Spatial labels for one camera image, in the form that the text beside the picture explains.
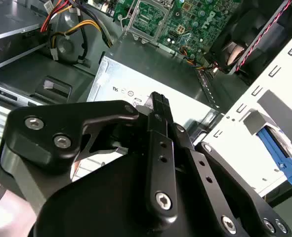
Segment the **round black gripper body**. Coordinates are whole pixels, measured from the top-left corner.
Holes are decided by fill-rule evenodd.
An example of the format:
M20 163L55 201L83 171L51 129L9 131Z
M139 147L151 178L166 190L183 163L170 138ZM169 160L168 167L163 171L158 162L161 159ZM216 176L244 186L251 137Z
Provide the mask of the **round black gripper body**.
M146 160L119 158L56 192L43 206L36 237L208 237L206 209L185 160L159 174L174 188L157 197L147 186Z

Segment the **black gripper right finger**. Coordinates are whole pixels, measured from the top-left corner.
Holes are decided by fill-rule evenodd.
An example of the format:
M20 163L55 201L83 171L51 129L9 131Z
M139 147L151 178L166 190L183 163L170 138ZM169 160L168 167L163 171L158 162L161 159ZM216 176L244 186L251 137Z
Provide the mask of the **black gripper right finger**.
M206 142L194 147L177 123L173 134L207 211L209 237L292 236L286 222L217 151Z

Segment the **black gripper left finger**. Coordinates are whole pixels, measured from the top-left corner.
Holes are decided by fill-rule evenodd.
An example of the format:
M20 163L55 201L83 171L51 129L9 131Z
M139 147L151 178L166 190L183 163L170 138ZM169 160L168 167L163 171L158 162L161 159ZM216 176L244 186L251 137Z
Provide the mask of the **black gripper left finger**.
M146 186L172 194L159 174L174 169L168 99L153 92L144 114L123 100L12 111L0 147L2 182L14 181L39 215L59 190L127 155L146 160Z

